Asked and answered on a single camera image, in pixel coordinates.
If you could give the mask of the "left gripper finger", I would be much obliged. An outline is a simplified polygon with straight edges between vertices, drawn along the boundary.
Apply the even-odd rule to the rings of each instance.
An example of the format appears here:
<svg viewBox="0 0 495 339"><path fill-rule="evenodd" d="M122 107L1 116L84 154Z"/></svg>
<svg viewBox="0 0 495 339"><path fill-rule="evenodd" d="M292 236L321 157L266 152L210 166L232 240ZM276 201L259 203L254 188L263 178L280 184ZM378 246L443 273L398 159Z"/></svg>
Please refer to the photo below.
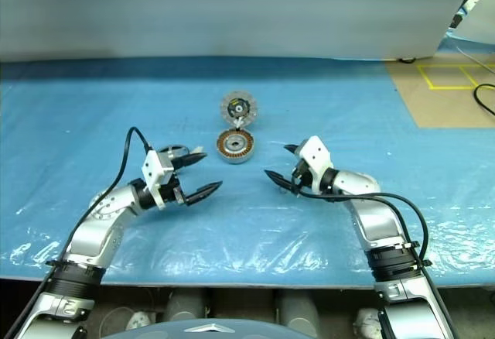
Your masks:
<svg viewBox="0 0 495 339"><path fill-rule="evenodd" d="M208 183L205 186L202 186L201 188L198 188L196 192L187 195L185 197L185 204L187 206L191 206L193 204L196 204L207 197L209 197L213 192L218 190L220 186L223 184L222 181L217 181L217 182L212 182Z"/></svg>
<svg viewBox="0 0 495 339"><path fill-rule="evenodd" d="M191 166L198 163L200 160L207 157L205 152L194 152L183 156L176 157L176 169L179 170L186 166Z"/></svg>

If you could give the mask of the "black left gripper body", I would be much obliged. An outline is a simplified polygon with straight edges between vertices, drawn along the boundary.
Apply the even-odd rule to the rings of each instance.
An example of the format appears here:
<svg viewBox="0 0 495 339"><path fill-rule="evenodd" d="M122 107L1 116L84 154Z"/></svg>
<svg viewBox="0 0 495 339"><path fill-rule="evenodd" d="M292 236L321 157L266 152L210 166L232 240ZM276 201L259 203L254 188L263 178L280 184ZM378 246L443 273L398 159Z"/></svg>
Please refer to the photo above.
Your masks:
<svg viewBox="0 0 495 339"><path fill-rule="evenodd" d="M165 153L170 159L173 166L173 173L167 181L163 181L160 185L159 192L164 202L175 201L178 204L184 203L184 195L180 188L178 172L183 167L192 164L192 155L189 148L182 145L166 146L159 150L160 153Z"/></svg>

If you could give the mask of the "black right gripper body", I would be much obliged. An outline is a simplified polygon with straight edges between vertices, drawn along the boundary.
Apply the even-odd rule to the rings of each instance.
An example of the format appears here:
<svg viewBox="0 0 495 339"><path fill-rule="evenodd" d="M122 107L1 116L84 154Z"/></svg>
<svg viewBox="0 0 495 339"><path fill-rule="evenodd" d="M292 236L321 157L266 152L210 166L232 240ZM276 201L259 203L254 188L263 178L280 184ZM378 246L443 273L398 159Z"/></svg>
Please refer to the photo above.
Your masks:
<svg viewBox="0 0 495 339"><path fill-rule="evenodd" d="M315 194L312 185L313 168L305 159L300 159L291 174L291 191L295 195L299 195L303 192L304 188L307 188L310 194Z"/></svg>

